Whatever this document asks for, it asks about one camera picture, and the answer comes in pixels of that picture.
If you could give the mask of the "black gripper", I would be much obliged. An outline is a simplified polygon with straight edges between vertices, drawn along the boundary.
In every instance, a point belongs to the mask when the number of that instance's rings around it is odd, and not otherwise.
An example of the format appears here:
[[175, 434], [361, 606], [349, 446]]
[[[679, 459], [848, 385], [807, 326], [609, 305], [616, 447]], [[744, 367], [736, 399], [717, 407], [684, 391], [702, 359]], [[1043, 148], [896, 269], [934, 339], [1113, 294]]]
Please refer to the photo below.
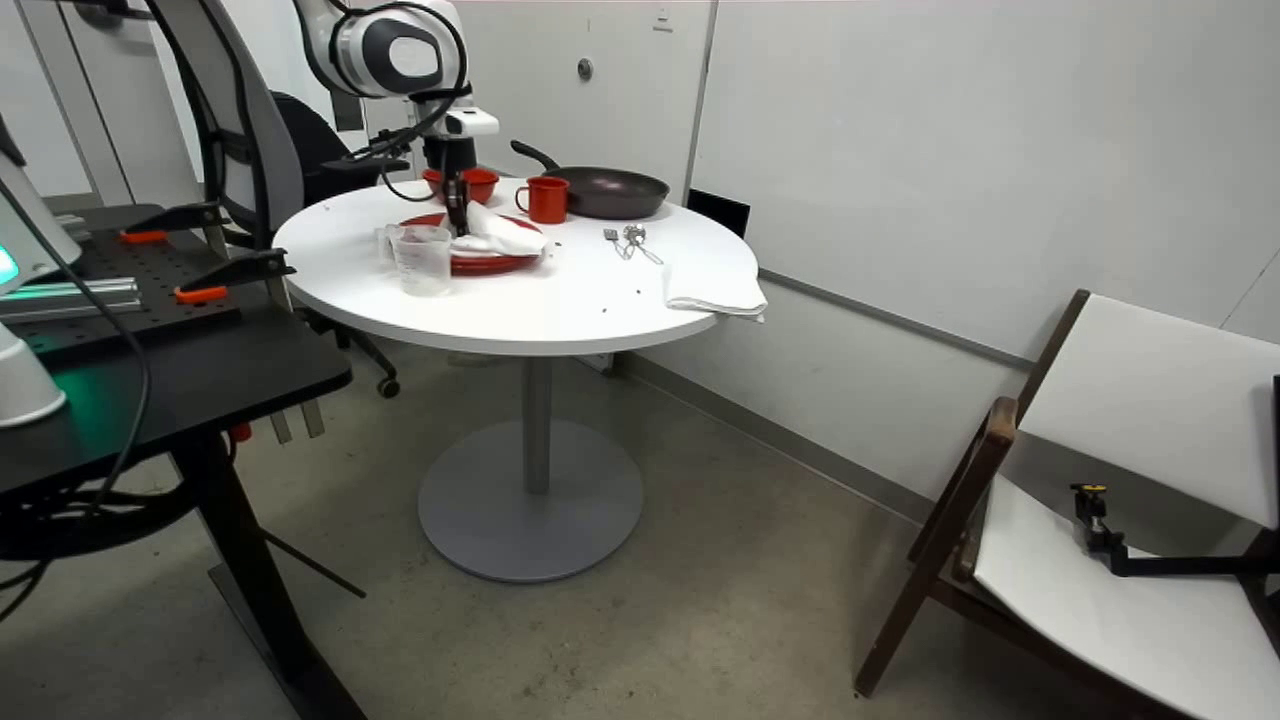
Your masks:
[[[472, 163], [476, 163], [476, 144], [472, 144], [470, 138], [432, 142], [432, 171], [437, 171], [432, 187], [437, 187], [437, 197], [443, 197], [450, 184], [453, 184], [456, 178], [465, 178]], [[470, 205], [472, 205], [472, 201], [460, 201], [460, 205], [450, 201], [450, 205], [443, 205], [443, 221], [450, 221], [450, 233], [453, 233], [453, 235], [470, 235], [470, 233], [472, 233]]]

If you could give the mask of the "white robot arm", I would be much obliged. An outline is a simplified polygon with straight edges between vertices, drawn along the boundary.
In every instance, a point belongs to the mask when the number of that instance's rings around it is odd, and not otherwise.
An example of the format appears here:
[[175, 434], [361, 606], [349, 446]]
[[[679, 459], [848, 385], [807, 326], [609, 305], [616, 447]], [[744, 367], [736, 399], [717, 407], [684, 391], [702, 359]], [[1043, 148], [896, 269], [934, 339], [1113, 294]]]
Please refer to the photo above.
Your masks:
[[472, 63], [453, 0], [294, 0], [310, 70], [361, 102], [409, 102], [411, 134], [442, 152], [442, 205], [470, 233]]

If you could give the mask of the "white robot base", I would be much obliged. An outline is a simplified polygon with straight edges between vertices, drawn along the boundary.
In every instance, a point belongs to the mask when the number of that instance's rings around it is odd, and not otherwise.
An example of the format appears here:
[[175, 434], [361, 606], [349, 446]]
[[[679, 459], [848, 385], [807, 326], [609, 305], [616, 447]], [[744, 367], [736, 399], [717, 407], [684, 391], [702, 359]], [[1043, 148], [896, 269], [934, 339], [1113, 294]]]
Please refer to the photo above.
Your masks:
[[[0, 301], [16, 301], [35, 281], [66, 273], [82, 243], [54, 215], [26, 171], [9, 123], [0, 121]], [[35, 351], [0, 322], [0, 428], [19, 428], [60, 412], [67, 397]]]

